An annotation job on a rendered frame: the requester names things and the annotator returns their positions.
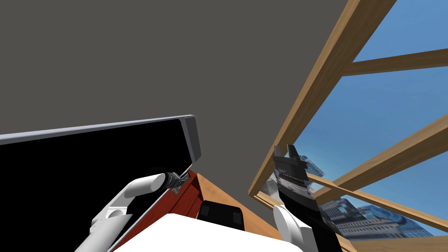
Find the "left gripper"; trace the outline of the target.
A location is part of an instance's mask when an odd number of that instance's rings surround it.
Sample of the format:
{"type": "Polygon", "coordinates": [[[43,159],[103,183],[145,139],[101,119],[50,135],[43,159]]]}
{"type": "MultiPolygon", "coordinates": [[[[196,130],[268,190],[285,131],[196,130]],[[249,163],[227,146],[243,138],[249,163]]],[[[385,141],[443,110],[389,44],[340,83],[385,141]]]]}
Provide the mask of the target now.
{"type": "Polygon", "coordinates": [[[183,176],[170,172],[167,173],[166,178],[165,188],[172,189],[173,194],[178,195],[180,188],[190,179],[190,175],[188,172],[183,176]]]}

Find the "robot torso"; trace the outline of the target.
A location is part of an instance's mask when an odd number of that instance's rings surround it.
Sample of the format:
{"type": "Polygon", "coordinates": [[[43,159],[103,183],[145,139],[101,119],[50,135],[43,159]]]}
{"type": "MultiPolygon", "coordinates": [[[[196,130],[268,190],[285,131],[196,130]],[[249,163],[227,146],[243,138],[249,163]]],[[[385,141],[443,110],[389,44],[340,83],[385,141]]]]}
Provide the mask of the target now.
{"type": "Polygon", "coordinates": [[[303,252],[239,204],[245,231],[168,213],[112,252],[303,252]]]}

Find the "black television with grey frame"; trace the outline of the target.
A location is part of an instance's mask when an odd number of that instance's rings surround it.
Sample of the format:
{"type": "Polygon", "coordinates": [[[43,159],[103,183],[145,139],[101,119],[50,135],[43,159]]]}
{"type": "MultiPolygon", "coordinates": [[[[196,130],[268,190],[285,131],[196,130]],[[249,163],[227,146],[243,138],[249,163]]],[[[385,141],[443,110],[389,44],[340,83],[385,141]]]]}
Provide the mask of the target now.
{"type": "Polygon", "coordinates": [[[0,135],[0,252],[75,252],[130,182],[201,157],[182,115],[0,135]]]}

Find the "wooden framed window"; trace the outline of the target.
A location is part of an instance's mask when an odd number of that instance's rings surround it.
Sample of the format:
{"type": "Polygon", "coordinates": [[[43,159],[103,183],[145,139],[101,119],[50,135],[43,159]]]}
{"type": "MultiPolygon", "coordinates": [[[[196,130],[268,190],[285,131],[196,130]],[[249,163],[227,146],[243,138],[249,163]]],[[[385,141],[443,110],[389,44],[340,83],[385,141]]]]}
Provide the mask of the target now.
{"type": "Polygon", "coordinates": [[[320,204],[346,196],[438,232],[342,240],[344,252],[448,252],[448,0],[342,0],[273,145],[326,169],[320,204]]]}

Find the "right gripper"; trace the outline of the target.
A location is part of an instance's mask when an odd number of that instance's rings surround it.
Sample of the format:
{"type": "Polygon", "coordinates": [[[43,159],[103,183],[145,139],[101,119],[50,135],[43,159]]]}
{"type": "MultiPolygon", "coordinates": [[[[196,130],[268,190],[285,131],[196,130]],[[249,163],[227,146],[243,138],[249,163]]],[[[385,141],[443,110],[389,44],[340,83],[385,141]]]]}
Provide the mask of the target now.
{"type": "Polygon", "coordinates": [[[277,180],[278,194],[295,193],[310,197],[311,192],[306,185],[306,182],[309,181],[306,175],[307,163],[302,160],[292,144],[287,145],[287,154],[288,157],[283,157],[280,147],[277,145],[274,147],[274,175],[277,180]]]}

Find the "red-brown wooden cabinet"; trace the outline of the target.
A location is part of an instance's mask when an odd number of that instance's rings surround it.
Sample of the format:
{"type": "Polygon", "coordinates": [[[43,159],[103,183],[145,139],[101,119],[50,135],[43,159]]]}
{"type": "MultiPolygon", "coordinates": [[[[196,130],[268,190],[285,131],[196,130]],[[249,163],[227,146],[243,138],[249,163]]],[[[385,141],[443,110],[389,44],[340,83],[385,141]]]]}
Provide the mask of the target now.
{"type": "Polygon", "coordinates": [[[115,252],[120,246],[166,214],[174,213],[187,217],[195,217],[198,214],[203,202],[199,181],[197,175],[190,169],[185,175],[187,181],[180,187],[178,194],[175,195],[169,189],[156,198],[151,205],[149,205],[150,196],[148,194],[137,200],[137,207],[133,203],[131,204],[132,213],[137,213],[139,216],[138,218],[131,217],[132,224],[116,240],[110,252],[115,252]]]}

